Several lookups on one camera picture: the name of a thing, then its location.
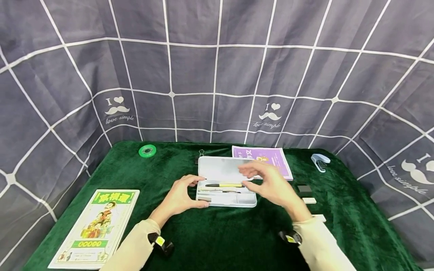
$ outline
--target gray curtain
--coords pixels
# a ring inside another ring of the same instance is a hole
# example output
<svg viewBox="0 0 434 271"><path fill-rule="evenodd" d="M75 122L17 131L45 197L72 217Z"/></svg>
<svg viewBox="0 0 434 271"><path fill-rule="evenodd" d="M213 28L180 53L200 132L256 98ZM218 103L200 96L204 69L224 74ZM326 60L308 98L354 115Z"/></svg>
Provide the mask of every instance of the gray curtain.
<svg viewBox="0 0 434 271"><path fill-rule="evenodd" d="M0 268L120 140L323 148L434 267L432 0L0 0Z"/></svg>

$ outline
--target hand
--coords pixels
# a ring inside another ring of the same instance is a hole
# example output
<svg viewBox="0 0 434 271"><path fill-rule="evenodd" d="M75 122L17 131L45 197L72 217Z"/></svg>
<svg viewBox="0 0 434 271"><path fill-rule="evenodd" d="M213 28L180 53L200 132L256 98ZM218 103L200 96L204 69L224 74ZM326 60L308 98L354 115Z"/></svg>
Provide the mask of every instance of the hand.
<svg viewBox="0 0 434 271"><path fill-rule="evenodd" d="M158 223L160 228L173 216L191 208L206 208L209 203L204 200L192 200L187 194L187 187L194 187L205 178L186 175L175 181L163 202L152 212L150 219Z"/></svg>
<svg viewBox="0 0 434 271"><path fill-rule="evenodd" d="M255 175L261 176L263 178L261 185L249 181L243 181L243 185L248 190L285 208L293 221L305 221L312 218L304 202L275 166L254 160L239 166L238 169L247 178L252 178Z"/></svg>

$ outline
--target black eraser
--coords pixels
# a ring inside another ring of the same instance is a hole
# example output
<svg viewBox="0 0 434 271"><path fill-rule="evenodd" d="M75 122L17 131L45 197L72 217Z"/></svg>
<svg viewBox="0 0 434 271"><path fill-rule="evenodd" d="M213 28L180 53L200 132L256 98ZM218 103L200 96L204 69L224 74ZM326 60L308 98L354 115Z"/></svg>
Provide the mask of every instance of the black eraser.
<svg viewBox="0 0 434 271"><path fill-rule="evenodd" d="M312 189L310 189L310 186L308 185L302 185L302 186L297 186L300 192L312 192Z"/></svg>

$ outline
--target table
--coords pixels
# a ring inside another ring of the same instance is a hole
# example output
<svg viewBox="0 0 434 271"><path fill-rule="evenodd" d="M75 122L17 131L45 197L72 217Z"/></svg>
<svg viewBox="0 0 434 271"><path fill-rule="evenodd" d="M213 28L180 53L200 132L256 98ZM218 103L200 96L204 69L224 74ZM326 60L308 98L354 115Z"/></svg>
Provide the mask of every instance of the table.
<svg viewBox="0 0 434 271"><path fill-rule="evenodd" d="M141 158L138 150L154 144L157 153ZM230 144L152 143L115 144L81 189L24 270L46 270L57 249L96 189L139 189L140 196L126 234L146 219L163 200L172 183L197 174L195 157L231 156ZM292 186L308 184L317 204L312 214L324 214L325 223L358 271L421 270L401 239L343 162L325 150L284 149L294 175ZM331 159L325 173L310 157L321 153ZM194 198L195 188L188 194ZM170 258L154 251L143 270L308 270L298 248L288 246L277 233L290 230L283 208L258 196L255 208L210 207L191 209L172 217L162 230L175 251Z"/></svg>

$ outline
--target purple booklet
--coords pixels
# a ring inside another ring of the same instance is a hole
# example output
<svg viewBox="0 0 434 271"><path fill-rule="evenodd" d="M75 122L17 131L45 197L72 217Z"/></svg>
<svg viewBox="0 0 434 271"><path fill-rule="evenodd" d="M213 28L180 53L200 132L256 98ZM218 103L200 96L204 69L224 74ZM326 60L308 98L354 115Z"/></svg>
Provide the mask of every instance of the purple booklet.
<svg viewBox="0 0 434 271"><path fill-rule="evenodd" d="M249 148L232 146L232 157L250 158L263 161L276 166L285 179L289 181L294 179L282 148Z"/></svg>

